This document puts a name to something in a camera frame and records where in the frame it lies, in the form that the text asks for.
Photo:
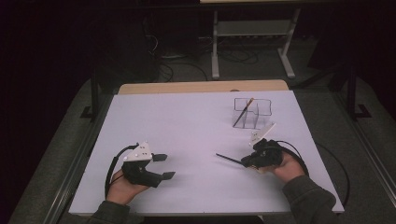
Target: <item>metal frame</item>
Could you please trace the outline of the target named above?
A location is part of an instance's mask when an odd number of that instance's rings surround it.
[[[295,78],[287,53],[292,40],[294,29],[300,15],[300,8],[294,10],[291,20],[282,21],[219,21],[218,12],[214,12],[213,19],[213,50],[212,77],[219,79],[218,36],[233,35],[285,35],[283,48],[278,49],[279,58],[285,68],[288,78]]]

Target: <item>person's left hand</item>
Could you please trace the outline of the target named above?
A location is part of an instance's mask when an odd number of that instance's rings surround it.
[[[143,185],[131,184],[124,178],[122,170],[118,170],[111,180],[112,184],[108,190],[106,200],[113,203],[127,204],[138,193],[148,189],[149,187]]]

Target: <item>person's right hand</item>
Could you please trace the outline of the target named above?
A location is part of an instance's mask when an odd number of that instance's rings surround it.
[[[267,171],[273,172],[284,183],[288,183],[297,176],[305,175],[300,163],[297,162],[289,153],[282,152],[283,161],[278,166],[267,166],[259,168],[260,173]]]

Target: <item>gray floor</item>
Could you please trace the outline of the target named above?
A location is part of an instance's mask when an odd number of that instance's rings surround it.
[[[315,40],[295,40],[290,46],[288,55],[296,74],[295,79],[286,78],[276,53],[276,44],[246,49],[244,52],[223,51],[221,55],[227,58],[232,54],[233,57],[246,59],[248,54],[258,55],[258,60],[256,62],[255,57],[251,57],[245,60],[245,63],[252,64],[244,64],[229,62],[220,57],[220,80],[284,79],[290,86],[295,85],[318,72],[316,69],[306,67],[315,45]],[[205,81],[204,73],[207,79],[211,80],[210,52],[203,54],[199,59],[187,57],[164,62],[173,69],[173,81]],[[160,82],[164,82],[169,77],[170,71],[166,66],[162,66],[162,69],[168,75],[164,74],[160,77]],[[337,160],[322,146],[336,156],[346,168],[350,178],[349,200],[346,211],[340,215],[340,218],[344,223],[394,223],[395,204],[389,197],[390,192],[384,188],[386,183],[382,181],[380,174],[390,180],[392,177],[395,179],[396,176],[394,150],[396,123],[376,100],[370,86],[360,79],[358,79],[357,104],[365,105],[372,117],[358,119],[357,122],[352,121],[344,109],[346,91],[337,93],[328,91],[326,85],[330,78],[331,76],[325,77],[304,90],[294,92],[312,136],[320,144],[318,150],[341,200],[347,196],[346,175]],[[107,97],[103,103],[104,107],[108,101]],[[71,104],[10,223],[43,223],[44,220],[46,223],[52,223],[49,220],[63,213],[63,211],[53,212],[52,203],[54,200],[59,202],[59,197],[64,197],[66,203],[60,205],[67,206],[67,199],[72,195],[62,194],[60,189],[62,186],[72,189],[77,183],[65,183],[64,177],[73,169],[77,169],[70,167],[74,164],[75,155],[82,147],[87,146],[84,142],[90,138],[88,135],[97,132],[97,128],[95,129],[95,125],[89,119],[79,117],[84,107],[90,104],[90,83],[87,82]],[[87,159],[78,162],[81,170]],[[290,215],[264,217],[264,221],[294,223]]]

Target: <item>pen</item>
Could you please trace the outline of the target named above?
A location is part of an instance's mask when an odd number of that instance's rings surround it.
[[[247,102],[247,106],[245,106],[244,110],[242,111],[241,115],[239,115],[239,118],[236,120],[236,122],[233,125],[233,127],[235,127],[235,125],[242,118],[242,116],[248,111],[248,107],[250,106],[251,102],[253,102],[253,100],[254,100],[254,98],[250,98],[250,100]]]

